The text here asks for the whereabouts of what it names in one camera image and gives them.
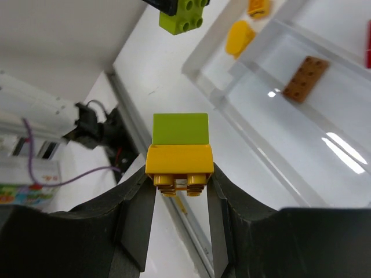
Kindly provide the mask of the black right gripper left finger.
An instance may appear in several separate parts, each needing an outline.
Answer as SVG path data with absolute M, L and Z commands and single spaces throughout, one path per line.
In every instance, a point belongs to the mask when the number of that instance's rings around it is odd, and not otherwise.
M 70 211 L 1 206 L 2 277 L 139 277 L 156 189 L 144 169 Z

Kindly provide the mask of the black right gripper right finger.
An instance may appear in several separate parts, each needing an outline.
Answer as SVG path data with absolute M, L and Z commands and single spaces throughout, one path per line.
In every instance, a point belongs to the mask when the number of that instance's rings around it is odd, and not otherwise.
M 368 208 L 274 210 L 216 167 L 207 185 L 216 277 L 369 277 Z

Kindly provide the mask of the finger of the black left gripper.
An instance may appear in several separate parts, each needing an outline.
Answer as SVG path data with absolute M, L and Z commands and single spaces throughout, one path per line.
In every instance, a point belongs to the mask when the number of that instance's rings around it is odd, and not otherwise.
M 175 15 L 177 13 L 178 0 L 143 0 L 143 1 L 167 15 Z

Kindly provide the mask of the yellow rounded lego brick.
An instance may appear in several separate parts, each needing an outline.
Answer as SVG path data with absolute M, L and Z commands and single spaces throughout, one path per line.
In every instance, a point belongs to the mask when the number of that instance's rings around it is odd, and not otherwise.
M 237 60 L 251 41 L 254 40 L 255 36 L 256 32 L 247 21 L 236 21 L 228 32 L 225 45 L 226 53 Z

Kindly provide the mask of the yellow striped lego brick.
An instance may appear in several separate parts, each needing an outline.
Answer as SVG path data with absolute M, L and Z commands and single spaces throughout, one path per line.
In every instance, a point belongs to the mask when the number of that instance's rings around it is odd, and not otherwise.
M 272 0 L 249 0 L 246 13 L 253 20 L 262 19 L 271 14 L 272 5 Z

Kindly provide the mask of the yellow lego brick with studs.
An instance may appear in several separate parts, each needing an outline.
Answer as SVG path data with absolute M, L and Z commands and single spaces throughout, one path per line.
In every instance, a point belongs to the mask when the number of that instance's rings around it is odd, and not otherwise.
M 145 173 L 166 197 L 175 197 L 180 191 L 199 196 L 214 173 L 212 148 L 209 144 L 151 144 Z

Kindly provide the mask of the lime green sloped lego brick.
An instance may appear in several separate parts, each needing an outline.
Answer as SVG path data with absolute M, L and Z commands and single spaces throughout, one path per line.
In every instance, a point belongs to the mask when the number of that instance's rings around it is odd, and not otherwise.
M 152 144 L 205 145 L 209 143 L 206 113 L 154 114 Z

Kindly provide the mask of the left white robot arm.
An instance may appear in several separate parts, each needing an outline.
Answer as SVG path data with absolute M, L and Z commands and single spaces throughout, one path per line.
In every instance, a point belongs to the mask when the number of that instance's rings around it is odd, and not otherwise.
M 110 71 L 146 8 L 166 1 L 2 1 L 1 123 L 73 129 L 77 102 L 117 104 Z

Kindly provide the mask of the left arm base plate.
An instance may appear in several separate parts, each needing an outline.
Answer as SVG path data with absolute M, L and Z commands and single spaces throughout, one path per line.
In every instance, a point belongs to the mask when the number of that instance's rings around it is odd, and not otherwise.
M 108 169 L 114 172 L 115 181 L 120 182 L 139 155 L 139 151 L 118 109 L 107 112 L 98 100 L 90 100 L 86 104 L 76 103 L 74 107 L 78 110 L 78 117 L 72 122 L 72 130 L 63 134 L 62 139 L 79 143 L 88 149 L 104 148 L 110 165 L 89 170 L 65 183 L 69 184 L 89 174 Z

